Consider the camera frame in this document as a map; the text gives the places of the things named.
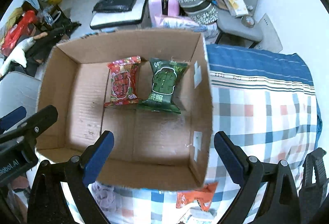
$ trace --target paper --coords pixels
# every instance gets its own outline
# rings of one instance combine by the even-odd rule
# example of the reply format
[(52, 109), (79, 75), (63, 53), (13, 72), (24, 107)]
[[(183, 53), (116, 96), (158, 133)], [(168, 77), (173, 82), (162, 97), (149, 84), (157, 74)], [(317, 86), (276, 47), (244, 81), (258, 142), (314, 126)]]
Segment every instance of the paper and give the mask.
[(263, 31), (264, 38), (255, 46), (255, 49), (267, 50), (274, 53), (282, 51), (283, 47), (280, 38), (266, 13), (261, 18), (258, 25)]
[(184, 224), (211, 224), (214, 220), (210, 212), (190, 208), (180, 219), (179, 223)]

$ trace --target white tape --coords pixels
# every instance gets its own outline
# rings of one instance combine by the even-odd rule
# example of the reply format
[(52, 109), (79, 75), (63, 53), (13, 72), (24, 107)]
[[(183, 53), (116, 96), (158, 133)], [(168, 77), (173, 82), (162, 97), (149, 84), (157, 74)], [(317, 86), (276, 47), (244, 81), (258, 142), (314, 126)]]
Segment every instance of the white tape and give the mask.
[(198, 66), (198, 61), (194, 64), (194, 88), (201, 83), (201, 66)]
[(193, 147), (194, 147), (194, 161), (198, 160), (198, 151), (201, 151), (202, 132), (194, 131), (193, 134)]

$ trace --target gray chair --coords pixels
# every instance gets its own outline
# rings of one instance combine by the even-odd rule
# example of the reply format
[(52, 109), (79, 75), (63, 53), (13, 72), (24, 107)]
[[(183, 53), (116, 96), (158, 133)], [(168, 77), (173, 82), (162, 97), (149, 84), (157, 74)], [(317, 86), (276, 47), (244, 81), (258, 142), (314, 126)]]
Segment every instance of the gray chair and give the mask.
[[(244, 0), (244, 2), (247, 6), (252, 6), (252, 9), (249, 10), (249, 15), (253, 17), (258, 0)], [(253, 48), (258, 42), (263, 39), (263, 32), (260, 26), (255, 24), (251, 28), (247, 27), (247, 25), (243, 24), (243, 20), (241, 17), (235, 18), (231, 16), (229, 11), (226, 10), (218, 9), (217, 26), (221, 32), (219, 33), (216, 39), (216, 44), (218, 44), (224, 33), (239, 36), (244, 39), (253, 41), (251, 48)]]

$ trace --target cardboard box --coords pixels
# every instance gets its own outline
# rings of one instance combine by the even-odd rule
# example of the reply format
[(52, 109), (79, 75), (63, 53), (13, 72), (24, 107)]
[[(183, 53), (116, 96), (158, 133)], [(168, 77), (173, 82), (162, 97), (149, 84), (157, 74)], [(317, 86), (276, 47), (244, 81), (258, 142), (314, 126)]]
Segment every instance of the cardboard box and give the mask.
[[(37, 139), (38, 152), (56, 163), (66, 162), (109, 130), (115, 146), (98, 181), (169, 191), (201, 187), (212, 134), (204, 47), (199, 33), (170, 29), (118, 31), (58, 44), (47, 61), (38, 97), (38, 109), (54, 105), (58, 120)], [(110, 92), (106, 64), (135, 55), (147, 60), (136, 77), (141, 99), (151, 92), (151, 57), (189, 62), (174, 92), (181, 115), (134, 105), (104, 108)]]

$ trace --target pink suitcase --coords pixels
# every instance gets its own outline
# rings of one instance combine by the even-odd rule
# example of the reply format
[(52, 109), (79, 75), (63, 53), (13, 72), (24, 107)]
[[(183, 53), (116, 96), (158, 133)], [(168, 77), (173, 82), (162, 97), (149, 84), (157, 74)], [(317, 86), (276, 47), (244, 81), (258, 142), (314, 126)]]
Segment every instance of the pink suitcase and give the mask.
[(148, 7), (153, 27), (156, 26), (155, 15), (179, 15), (179, 3), (177, 0), (148, 0)]

